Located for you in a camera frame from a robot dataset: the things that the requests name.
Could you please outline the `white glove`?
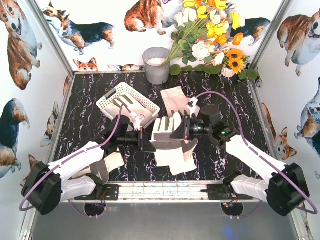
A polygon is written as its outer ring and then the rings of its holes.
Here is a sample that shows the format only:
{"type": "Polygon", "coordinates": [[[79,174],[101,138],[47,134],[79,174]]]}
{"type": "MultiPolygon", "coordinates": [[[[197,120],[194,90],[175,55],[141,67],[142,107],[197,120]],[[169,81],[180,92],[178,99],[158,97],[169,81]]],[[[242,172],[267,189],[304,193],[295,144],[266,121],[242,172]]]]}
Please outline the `white glove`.
{"type": "Polygon", "coordinates": [[[181,86],[177,86],[170,89],[162,90],[161,96],[165,105],[165,109],[168,117],[172,117],[175,112],[181,112],[187,115],[190,114],[190,110],[187,108],[187,104],[191,98],[186,97],[182,91],[181,86]]]}
{"type": "Polygon", "coordinates": [[[105,157],[104,162],[109,173],[122,167],[125,164],[123,157],[119,152],[114,152],[111,155],[105,157]]]}

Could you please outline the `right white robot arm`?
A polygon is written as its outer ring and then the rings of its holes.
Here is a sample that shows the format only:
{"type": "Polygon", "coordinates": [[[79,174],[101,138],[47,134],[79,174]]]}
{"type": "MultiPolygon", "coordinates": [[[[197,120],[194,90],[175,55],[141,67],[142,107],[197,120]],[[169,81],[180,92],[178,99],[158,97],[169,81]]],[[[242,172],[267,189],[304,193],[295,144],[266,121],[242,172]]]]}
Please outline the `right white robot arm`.
{"type": "Polygon", "coordinates": [[[284,217],[310,197],[299,165],[287,165],[255,147],[237,129],[222,121],[214,105],[203,107],[199,117],[185,116],[170,138],[193,140],[199,136],[207,136],[214,146],[241,160],[260,176],[256,179],[233,173],[223,181],[232,193],[266,202],[284,217]]]}

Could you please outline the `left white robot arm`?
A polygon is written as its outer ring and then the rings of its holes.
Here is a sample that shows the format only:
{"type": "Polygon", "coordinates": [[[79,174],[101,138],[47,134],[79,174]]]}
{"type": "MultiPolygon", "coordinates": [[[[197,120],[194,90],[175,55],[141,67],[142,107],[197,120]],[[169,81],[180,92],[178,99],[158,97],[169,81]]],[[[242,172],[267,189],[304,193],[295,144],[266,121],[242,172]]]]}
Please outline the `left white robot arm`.
{"type": "Polygon", "coordinates": [[[156,151],[143,127],[135,128],[127,116],[117,115],[108,128],[81,149],[48,164],[37,162],[22,188],[20,211],[26,211],[25,202],[41,215],[47,215],[70,199],[98,199],[110,173],[124,165],[120,147],[132,147],[137,152],[156,151]]]}

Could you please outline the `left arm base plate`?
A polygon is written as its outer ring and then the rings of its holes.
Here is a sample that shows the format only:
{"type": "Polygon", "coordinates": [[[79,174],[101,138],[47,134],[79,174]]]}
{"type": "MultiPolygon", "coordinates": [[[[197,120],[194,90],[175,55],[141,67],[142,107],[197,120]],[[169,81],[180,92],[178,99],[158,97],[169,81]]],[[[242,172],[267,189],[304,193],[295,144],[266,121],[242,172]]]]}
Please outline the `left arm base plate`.
{"type": "Polygon", "coordinates": [[[103,186],[97,186],[90,195],[82,195],[74,199],[76,201],[117,201],[119,188],[120,186],[118,184],[105,184],[103,186]]]}

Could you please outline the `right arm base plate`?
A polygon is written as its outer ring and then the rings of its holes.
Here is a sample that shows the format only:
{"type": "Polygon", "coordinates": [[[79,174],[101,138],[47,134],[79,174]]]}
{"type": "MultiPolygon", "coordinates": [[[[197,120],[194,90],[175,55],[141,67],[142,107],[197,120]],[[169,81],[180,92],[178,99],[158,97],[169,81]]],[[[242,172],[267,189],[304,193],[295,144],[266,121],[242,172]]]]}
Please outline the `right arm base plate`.
{"type": "Polygon", "coordinates": [[[243,194],[236,193],[229,186],[224,184],[207,184],[206,189],[201,190],[202,193],[207,193],[209,200],[251,200],[252,198],[243,194]]]}

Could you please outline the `white perforated storage basket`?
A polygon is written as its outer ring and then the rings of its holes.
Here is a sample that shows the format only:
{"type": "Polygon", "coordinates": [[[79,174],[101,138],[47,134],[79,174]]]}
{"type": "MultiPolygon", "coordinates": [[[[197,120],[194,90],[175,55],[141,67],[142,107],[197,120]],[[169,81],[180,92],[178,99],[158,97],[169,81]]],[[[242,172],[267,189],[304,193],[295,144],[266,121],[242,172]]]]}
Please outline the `white perforated storage basket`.
{"type": "Polygon", "coordinates": [[[96,105],[110,120],[118,114],[128,117],[133,124],[129,131],[147,128],[158,118],[160,112],[159,106],[125,82],[115,86],[96,105]]]}

